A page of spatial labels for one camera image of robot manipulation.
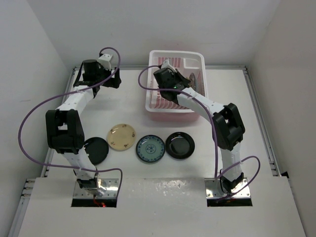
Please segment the yellow patterned plate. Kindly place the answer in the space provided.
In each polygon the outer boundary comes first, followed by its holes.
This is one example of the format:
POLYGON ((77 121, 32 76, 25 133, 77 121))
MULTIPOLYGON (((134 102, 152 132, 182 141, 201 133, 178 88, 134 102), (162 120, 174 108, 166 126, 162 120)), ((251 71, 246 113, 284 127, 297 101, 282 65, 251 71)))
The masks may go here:
POLYGON ((190 86, 192 85, 192 81, 191 81, 191 79, 190 79, 190 78, 186 78, 186 80, 187 80, 187 84, 188 84, 188 86, 190 87, 190 86))

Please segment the metal base plate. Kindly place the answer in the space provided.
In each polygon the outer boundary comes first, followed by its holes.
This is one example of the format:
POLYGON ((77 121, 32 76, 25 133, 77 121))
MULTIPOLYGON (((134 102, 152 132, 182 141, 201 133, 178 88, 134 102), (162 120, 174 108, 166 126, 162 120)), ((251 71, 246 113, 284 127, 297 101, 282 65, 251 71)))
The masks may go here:
MULTIPOLYGON (((229 194, 228 191, 224 189, 224 186, 220 185, 219 180, 205 179, 204 182, 207 199, 219 199, 229 194)), ((244 178, 242 182, 237 184, 231 191, 232 194, 234 194, 232 198, 251 198, 247 178, 244 178)))
POLYGON ((102 179, 97 178, 96 185, 92 187, 80 187, 79 183, 76 182, 73 198, 75 199, 89 199, 96 196, 98 199, 112 199, 116 198, 119 189, 118 179, 102 179))

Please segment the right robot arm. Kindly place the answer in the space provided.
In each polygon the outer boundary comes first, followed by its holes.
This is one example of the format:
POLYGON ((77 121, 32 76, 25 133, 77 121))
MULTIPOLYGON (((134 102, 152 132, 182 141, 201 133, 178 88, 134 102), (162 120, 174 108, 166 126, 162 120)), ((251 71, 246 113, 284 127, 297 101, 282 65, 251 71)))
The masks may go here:
POLYGON ((245 127, 237 106, 233 103, 222 105, 197 93, 178 71, 161 68, 153 75, 164 99, 192 110, 211 123, 213 141, 221 151, 223 171, 219 178, 222 187, 231 196, 233 189, 244 178, 240 145, 245 127))

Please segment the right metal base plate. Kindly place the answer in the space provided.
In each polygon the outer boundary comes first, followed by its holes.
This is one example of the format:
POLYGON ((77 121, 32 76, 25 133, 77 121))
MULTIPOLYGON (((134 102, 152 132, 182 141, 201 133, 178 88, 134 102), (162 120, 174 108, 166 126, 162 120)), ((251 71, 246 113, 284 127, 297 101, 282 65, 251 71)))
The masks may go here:
MULTIPOLYGON (((219 180, 205 179, 204 182, 207 199, 219 199, 229 194, 228 191, 224 189, 224 186, 220 185, 219 180)), ((231 191, 232 194, 234 194, 232 198, 251 198, 247 178, 244 178, 242 182, 237 184, 231 191)))

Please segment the glossy black bowl plate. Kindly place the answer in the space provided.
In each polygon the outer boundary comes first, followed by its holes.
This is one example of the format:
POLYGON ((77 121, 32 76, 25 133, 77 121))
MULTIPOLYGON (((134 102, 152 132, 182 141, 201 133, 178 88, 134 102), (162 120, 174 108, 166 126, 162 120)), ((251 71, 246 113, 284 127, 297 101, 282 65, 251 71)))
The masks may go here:
POLYGON ((165 142, 166 152, 174 159, 184 160, 190 157, 195 150, 193 138, 185 132, 170 134, 165 142))

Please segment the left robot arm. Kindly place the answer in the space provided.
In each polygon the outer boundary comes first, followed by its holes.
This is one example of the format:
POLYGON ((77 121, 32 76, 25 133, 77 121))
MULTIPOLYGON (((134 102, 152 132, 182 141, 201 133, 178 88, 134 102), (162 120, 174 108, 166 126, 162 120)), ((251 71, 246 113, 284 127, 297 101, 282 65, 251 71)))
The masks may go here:
POLYGON ((80 115, 101 86, 119 87, 119 71, 114 76, 111 73, 109 54, 104 59, 84 60, 73 85, 73 94, 57 109, 45 114, 48 146, 73 167, 79 187, 95 197, 103 196, 107 190, 96 166, 107 157, 109 145, 100 137, 84 138, 80 115))

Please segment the teal blue patterned plate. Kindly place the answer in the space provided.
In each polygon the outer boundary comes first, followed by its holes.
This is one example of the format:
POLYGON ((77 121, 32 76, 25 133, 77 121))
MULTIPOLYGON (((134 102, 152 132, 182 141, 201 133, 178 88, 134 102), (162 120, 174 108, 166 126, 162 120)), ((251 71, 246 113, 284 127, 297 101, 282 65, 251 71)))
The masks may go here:
POLYGON ((164 154, 165 143, 156 135, 146 135, 136 144, 136 155, 144 163, 157 163, 162 159, 164 154))

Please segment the cream plate with calligraphy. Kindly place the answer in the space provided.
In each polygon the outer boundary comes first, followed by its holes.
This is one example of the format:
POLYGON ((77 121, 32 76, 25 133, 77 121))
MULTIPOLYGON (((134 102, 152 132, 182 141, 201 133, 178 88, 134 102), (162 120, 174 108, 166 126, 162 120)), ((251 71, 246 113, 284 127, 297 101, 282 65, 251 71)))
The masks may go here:
POLYGON ((109 146, 116 151, 125 151, 133 146, 136 140, 135 129, 128 124, 117 124, 107 135, 109 146))

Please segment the white blue floral plate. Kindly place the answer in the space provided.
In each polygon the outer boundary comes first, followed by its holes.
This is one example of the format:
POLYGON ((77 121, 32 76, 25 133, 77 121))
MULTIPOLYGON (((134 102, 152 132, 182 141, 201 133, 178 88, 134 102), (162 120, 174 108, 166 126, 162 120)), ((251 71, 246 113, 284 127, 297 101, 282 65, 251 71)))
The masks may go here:
POLYGON ((190 73, 189 75, 190 87, 196 91, 200 92, 200 73, 196 76, 194 73, 190 73))

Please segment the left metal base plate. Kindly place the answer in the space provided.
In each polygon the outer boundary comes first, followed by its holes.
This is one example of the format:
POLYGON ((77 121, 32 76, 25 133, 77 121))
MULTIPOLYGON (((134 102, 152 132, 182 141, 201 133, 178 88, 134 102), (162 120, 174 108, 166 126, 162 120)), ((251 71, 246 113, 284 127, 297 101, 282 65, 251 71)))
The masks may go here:
POLYGON ((76 182, 73 198, 75 199, 89 199, 96 196, 98 199, 112 199, 116 198, 119 189, 118 179, 102 179, 97 178, 96 185, 92 187, 80 187, 79 183, 76 182))

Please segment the pink plastic dish rack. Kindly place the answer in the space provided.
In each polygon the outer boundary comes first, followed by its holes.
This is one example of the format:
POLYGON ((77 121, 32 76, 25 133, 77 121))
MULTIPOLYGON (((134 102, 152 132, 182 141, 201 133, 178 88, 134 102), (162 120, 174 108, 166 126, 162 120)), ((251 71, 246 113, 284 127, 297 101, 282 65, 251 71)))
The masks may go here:
MULTIPOLYGON (((188 78, 190 73, 196 76, 200 73, 199 94, 208 96, 205 61, 201 54, 189 51, 152 50, 149 54, 149 65, 161 65, 167 58, 185 78, 188 78)), ((146 91, 145 108, 148 117, 153 121, 191 122, 199 118, 199 114, 192 110, 162 98, 158 91, 146 91)))

